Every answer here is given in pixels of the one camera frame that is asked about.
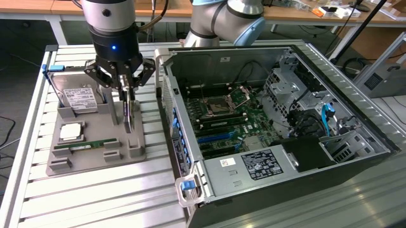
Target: motherboard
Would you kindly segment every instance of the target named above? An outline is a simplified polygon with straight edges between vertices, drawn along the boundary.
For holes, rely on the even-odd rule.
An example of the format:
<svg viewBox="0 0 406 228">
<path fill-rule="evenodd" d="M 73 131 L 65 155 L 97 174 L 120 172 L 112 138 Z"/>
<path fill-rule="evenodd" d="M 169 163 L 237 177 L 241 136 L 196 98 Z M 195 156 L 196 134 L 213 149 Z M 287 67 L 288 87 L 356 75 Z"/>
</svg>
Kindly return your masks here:
<svg viewBox="0 0 406 228">
<path fill-rule="evenodd" d="M 241 85 L 227 88 L 188 89 L 184 97 L 205 159 L 265 148 L 280 139 L 253 89 Z"/>
</svg>

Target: aluminum profile table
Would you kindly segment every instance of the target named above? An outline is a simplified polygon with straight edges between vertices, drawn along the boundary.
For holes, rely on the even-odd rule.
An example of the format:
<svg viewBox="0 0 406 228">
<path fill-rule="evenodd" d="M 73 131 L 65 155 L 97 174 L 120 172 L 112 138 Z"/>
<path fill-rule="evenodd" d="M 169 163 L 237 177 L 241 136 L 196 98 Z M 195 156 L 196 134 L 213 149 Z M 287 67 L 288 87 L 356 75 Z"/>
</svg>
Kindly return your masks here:
<svg viewBox="0 0 406 228">
<path fill-rule="evenodd" d="M 144 57 L 152 57 L 153 50 L 165 47 L 179 45 L 140 44 Z M 57 52 L 45 53 L 42 64 L 81 66 L 93 56 L 90 45 L 60 46 Z M 0 227 L 185 227 L 153 91 L 152 78 L 136 96 L 141 103 L 147 160 L 80 174 L 48 177 L 45 163 L 57 103 L 56 95 L 38 73 L 0 209 Z M 395 111 L 406 113 L 406 108 L 402 112 L 396 107 Z M 386 227 L 406 219 L 404 195 L 406 156 L 399 153 L 344 184 L 209 228 Z"/>
</svg>

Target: floor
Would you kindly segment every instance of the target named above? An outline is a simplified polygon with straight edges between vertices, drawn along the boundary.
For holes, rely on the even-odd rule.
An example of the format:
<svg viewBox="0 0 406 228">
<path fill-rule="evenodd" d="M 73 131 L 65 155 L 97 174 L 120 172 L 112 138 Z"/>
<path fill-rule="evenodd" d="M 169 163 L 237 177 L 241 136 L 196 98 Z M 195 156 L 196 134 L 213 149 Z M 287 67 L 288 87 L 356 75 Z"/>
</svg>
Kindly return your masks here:
<svg viewBox="0 0 406 228">
<path fill-rule="evenodd" d="M 159 23 L 155 27 L 155 42 L 176 41 L 188 32 L 188 23 Z M 277 32 L 271 33 L 267 26 L 259 39 L 303 39 L 324 52 L 335 35 L 324 28 L 293 25 L 277 26 Z M 81 21 L 62 22 L 64 34 L 69 44 L 89 44 L 86 25 Z M 139 41 L 145 42 L 145 34 L 140 34 Z M 30 102 L 34 81 L 38 75 L 38 65 L 42 58 L 44 47 L 56 44 L 50 26 L 45 21 L 0 20 L 0 116 L 16 121 L 8 142 L 20 138 L 28 106 Z M 351 49 L 346 52 L 340 62 L 359 54 Z M 0 144 L 5 140 L 6 132 L 12 126 L 9 120 L 0 118 Z M 4 155 L 13 156 L 17 143 L 4 148 Z M 6 187 L 6 179 L 12 165 L 12 158 L 0 160 L 0 201 Z"/>
</svg>

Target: wooden tabletop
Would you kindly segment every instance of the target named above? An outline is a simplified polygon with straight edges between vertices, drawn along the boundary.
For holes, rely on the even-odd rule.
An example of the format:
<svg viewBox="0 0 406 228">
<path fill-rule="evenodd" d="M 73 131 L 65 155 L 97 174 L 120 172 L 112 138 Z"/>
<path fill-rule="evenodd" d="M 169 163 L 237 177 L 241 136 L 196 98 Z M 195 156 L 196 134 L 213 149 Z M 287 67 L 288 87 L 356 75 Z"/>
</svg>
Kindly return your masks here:
<svg viewBox="0 0 406 228">
<path fill-rule="evenodd" d="M 315 1 L 303 0 L 303 2 L 311 6 L 316 5 Z M 363 2 L 371 9 L 374 4 Z M 169 0 L 169 9 L 167 10 L 165 17 L 191 17 L 191 2 L 189 0 Z M 0 12 L 6 13 L 52 13 L 52 14 L 68 14 L 82 15 L 81 9 L 69 0 L 0 0 Z M 137 16 L 149 16 L 151 10 L 136 10 Z M 362 22 L 368 13 L 362 13 L 359 18 L 351 18 L 350 22 Z M 295 8 L 281 7 L 264 7 L 265 20 L 284 20 L 284 21 L 316 21 L 316 22 L 342 22 L 346 19 L 319 18 L 308 11 L 296 10 Z M 406 24 L 403 21 L 395 21 L 382 13 L 378 13 L 371 23 L 384 24 Z"/>
<path fill-rule="evenodd" d="M 50 14 L 53 0 L 0 0 L 1 13 Z"/>
</svg>

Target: warning label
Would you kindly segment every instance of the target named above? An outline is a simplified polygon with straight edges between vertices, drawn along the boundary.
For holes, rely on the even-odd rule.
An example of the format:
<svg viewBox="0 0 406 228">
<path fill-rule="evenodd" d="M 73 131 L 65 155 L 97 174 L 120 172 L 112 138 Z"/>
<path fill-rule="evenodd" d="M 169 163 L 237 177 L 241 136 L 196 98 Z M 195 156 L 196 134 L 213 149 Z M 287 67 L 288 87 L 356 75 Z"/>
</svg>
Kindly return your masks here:
<svg viewBox="0 0 406 228">
<path fill-rule="evenodd" d="M 64 95 L 73 110 L 96 108 L 96 99 L 90 88 L 64 89 Z"/>
<path fill-rule="evenodd" d="M 253 181 L 283 173 L 269 149 L 245 154 L 240 157 Z"/>
</svg>

